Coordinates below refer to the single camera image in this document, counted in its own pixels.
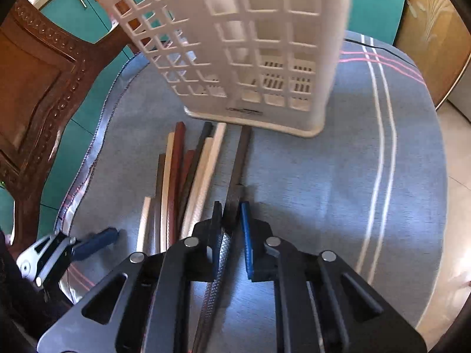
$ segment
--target wooden chair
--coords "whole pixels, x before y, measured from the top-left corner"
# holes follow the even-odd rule
[[[42,190],[65,126],[128,42],[120,27],[85,42],[28,0],[17,0],[0,26],[0,180],[15,200],[15,258],[36,240]]]

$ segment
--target white plastic basket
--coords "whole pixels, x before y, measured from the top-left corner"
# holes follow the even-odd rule
[[[350,0],[99,1],[190,116],[303,137],[324,127]]]

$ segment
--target textured chopstick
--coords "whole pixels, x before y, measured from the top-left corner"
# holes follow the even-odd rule
[[[159,164],[157,165],[157,177],[155,179],[155,201],[154,201],[154,238],[155,253],[160,250],[160,212],[162,210],[162,185],[163,169],[165,168],[165,154],[159,154]]]
[[[180,239],[184,239],[190,236],[190,223],[193,217],[193,212],[195,210],[195,204],[198,199],[198,193],[200,191],[201,181],[203,179],[204,171],[206,169],[206,164],[208,162],[209,153],[211,151],[211,146],[213,145],[212,138],[206,138],[204,141],[203,150],[201,153],[200,161],[198,163],[198,168],[196,169],[195,178],[191,186],[190,196],[188,198],[187,208],[185,209],[185,216],[183,218],[183,225],[180,231]]]
[[[190,170],[190,166],[191,166],[194,156],[195,156],[195,150],[188,150],[183,156],[183,168],[181,170],[181,175],[180,175],[180,187],[178,189],[178,198],[181,198],[183,186],[185,184],[185,181],[187,180],[188,171]]]
[[[188,170],[187,177],[185,179],[185,183],[183,184],[183,188],[180,194],[180,203],[178,205],[178,218],[177,224],[180,229],[183,227],[183,219],[185,217],[185,211],[188,204],[188,198],[190,197],[190,191],[193,186],[193,180],[195,179],[196,168],[200,162],[201,153],[203,151],[203,146],[206,138],[211,135],[211,131],[213,131],[213,124],[211,122],[205,122],[203,125],[203,129],[201,131],[198,144],[195,149],[195,155],[191,161],[190,168]]]
[[[195,224],[201,220],[204,203],[206,201],[206,195],[208,194],[214,169],[216,168],[216,163],[218,161],[219,151],[221,150],[222,140],[224,138],[226,126],[227,125],[224,122],[220,122],[216,126],[216,131],[214,132],[213,137],[213,145],[211,146],[211,151],[208,157],[208,163],[206,164],[206,168],[204,170],[203,179],[201,180],[200,191],[196,199],[195,209],[193,211],[193,216],[190,223],[189,235],[192,234],[193,227],[195,226]]]
[[[139,230],[137,231],[137,243],[136,243],[136,252],[144,252],[145,239],[148,234],[148,217],[151,199],[149,196],[144,198],[144,203],[142,205],[141,211],[141,220],[139,222]]]
[[[178,122],[173,138],[172,161],[170,164],[169,194],[167,202],[167,249],[177,239],[178,189],[180,188],[181,162],[185,143],[185,124]]]
[[[160,210],[160,252],[167,250],[167,206],[169,199],[170,167],[172,163],[173,138],[175,133],[170,133],[167,140],[167,151],[165,153],[165,165],[163,168],[162,202]]]
[[[201,307],[198,325],[196,327],[195,340],[193,342],[192,353],[202,353],[206,346],[213,327],[216,309],[220,299],[221,288],[224,280],[224,271],[229,259],[232,233],[237,222],[237,212],[239,202],[243,197],[243,186],[241,185],[243,166],[245,164],[249,142],[251,137],[251,127],[243,126],[235,152],[234,166],[232,167],[231,179],[229,181],[228,193],[225,198],[222,225],[224,234],[222,237],[218,274],[213,282],[206,285],[204,291],[203,305]]]

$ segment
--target tiled floor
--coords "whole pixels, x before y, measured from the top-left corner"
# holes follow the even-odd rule
[[[448,169],[448,215],[435,289],[417,326],[431,348],[471,293],[471,124],[448,102],[438,116]]]

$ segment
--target cabinet handle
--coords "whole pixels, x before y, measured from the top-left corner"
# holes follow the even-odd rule
[[[86,9],[87,6],[86,6],[85,3],[83,2],[83,0],[80,0],[80,2],[82,3],[83,7]]]

